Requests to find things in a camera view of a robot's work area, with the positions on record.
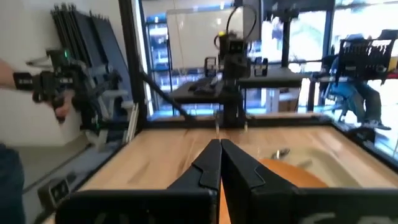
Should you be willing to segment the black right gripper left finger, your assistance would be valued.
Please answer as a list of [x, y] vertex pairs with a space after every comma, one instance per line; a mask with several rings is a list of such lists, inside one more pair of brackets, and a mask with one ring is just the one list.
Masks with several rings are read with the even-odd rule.
[[212, 139], [191, 166], [162, 190], [86, 190], [57, 208], [55, 224], [217, 224], [220, 140]]

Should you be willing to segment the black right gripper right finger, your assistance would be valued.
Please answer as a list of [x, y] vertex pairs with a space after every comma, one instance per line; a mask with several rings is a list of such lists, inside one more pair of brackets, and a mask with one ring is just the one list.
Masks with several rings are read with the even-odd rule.
[[231, 224], [398, 224], [398, 189], [299, 187], [230, 140], [221, 145]]

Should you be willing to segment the round orange plate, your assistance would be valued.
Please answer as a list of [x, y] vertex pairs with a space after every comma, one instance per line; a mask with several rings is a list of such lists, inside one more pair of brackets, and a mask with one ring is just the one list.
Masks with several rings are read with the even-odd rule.
[[[259, 162], [266, 166], [268, 169], [288, 180], [292, 184], [298, 187], [310, 187], [310, 188], [324, 188], [328, 185], [316, 177], [315, 175], [307, 172], [303, 168], [292, 166], [288, 163], [277, 161], [273, 159], [259, 159]], [[220, 192], [220, 217], [219, 224], [231, 224], [229, 218], [229, 212], [226, 203], [226, 197], [224, 193], [223, 184], [221, 184]]]

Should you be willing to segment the silver metal spoon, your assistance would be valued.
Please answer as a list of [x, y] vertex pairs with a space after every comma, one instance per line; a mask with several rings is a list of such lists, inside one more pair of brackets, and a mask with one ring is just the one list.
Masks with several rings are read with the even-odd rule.
[[284, 157], [286, 157], [289, 153], [290, 153], [290, 149], [289, 148], [278, 149], [278, 150], [276, 150], [276, 152], [274, 152], [271, 155], [271, 159], [281, 160]]

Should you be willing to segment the person's forearm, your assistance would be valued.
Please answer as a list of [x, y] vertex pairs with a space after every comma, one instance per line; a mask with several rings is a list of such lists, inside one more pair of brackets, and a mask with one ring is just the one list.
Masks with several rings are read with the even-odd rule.
[[16, 88], [14, 82], [14, 69], [0, 58], [0, 88], [13, 90]]

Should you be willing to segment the black keyboard and mouse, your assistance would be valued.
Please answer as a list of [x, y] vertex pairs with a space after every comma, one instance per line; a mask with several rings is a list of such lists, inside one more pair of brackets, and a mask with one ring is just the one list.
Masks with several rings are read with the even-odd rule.
[[196, 95], [214, 95], [217, 83], [216, 77], [205, 77], [194, 82], [188, 90]]

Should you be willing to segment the black office desk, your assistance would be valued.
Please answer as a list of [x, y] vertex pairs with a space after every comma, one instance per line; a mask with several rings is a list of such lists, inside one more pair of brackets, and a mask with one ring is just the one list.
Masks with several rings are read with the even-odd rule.
[[[241, 78], [236, 81], [239, 90], [251, 88], [300, 88], [302, 80], [310, 75], [294, 73], [289, 68], [269, 68], [266, 77]], [[223, 91], [223, 82], [218, 82], [212, 95], [196, 95], [189, 88], [195, 82], [186, 82], [169, 93], [169, 97], [179, 104], [219, 103], [238, 101], [240, 93]]]

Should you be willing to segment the white board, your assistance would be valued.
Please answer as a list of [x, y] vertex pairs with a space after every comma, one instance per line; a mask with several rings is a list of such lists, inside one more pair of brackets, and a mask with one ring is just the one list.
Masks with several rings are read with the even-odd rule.
[[170, 58], [174, 70], [199, 68], [206, 57], [218, 55], [214, 37], [226, 28], [233, 9], [173, 9], [166, 13]]

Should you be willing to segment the black monitor stand pole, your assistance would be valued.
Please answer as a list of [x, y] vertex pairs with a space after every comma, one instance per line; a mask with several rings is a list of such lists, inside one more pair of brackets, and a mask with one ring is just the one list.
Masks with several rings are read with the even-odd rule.
[[294, 8], [278, 9], [275, 4], [272, 8], [272, 15], [278, 17], [283, 26], [281, 67], [287, 68], [289, 66], [290, 25], [294, 19], [299, 17], [299, 10]]

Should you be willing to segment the person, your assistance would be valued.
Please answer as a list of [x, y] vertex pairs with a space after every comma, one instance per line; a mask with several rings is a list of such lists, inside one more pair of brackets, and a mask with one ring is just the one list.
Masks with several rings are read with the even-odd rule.
[[[362, 33], [349, 34], [346, 38], [365, 38]], [[337, 68], [338, 54], [330, 67], [330, 75], [334, 76], [333, 71]], [[367, 128], [377, 128], [390, 130], [381, 120], [382, 108], [381, 97], [378, 91], [368, 85], [368, 81], [349, 81], [340, 80], [339, 83], [331, 84], [331, 92], [345, 99], [347, 107], [351, 110], [357, 122]]]

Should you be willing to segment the black slotted crate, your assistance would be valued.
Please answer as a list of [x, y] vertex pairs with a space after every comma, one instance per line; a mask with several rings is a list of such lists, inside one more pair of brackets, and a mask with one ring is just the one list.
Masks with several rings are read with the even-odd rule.
[[340, 40], [337, 68], [333, 71], [335, 83], [340, 80], [380, 80], [384, 83], [396, 79], [389, 68], [396, 40], [398, 30], [383, 30], [376, 39], [352, 37]]

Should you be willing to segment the grey power outlet box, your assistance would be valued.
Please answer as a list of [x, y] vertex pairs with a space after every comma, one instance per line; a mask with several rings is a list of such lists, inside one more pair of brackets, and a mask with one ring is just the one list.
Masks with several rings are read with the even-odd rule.
[[54, 210], [59, 202], [70, 193], [66, 178], [54, 178], [37, 189], [41, 206], [45, 210]]

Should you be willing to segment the person's hand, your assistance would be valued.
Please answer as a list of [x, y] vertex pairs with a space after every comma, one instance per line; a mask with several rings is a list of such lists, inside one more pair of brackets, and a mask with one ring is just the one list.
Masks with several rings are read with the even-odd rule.
[[58, 124], [63, 124], [70, 110], [73, 108], [72, 98], [75, 96], [74, 90], [64, 90], [57, 95], [57, 98], [62, 100], [62, 105], [54, 107], [52, 101], [48, 101], [47, 104], [53, 109], [54, 115], [58, 121]]

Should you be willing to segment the black table edge frame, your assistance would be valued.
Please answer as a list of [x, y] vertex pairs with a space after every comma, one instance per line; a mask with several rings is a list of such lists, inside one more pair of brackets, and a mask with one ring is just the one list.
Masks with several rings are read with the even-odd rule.
[[223, 114], [217, 111], [214, 115], [204, 116], [174, 116], [155, 120], [138, 121], [137, 131], [140, 133], [150, 129], [243, 129], [250, 128], [299, 128], [323, 127], [333, 128], [345, 139], [353, 142], [366, 151], [381, 164], [398, 174], [398, 160], [381, 152], [375, 145], [376, 132], [370, 128], [349, 128], [328, 115], [319, 113], [282, 113], [239, 118], [228, 124], [223, 120]]

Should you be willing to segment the black vertical frame post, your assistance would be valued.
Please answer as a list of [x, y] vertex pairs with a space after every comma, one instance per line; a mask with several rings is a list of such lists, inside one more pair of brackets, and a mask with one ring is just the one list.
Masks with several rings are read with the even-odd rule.
[[141, 60], [137, 48], [136, 30], [134, 27], [134, 14], [132, 0], [118, 0], [123, 28], [126, 60], [132, 88], [132, 97], [138, 104], [139, 115], [137, 118], [137, 132], [140, 133], [147, 121], [147, 109], [145, 104], [144, 82], [141, 77]]

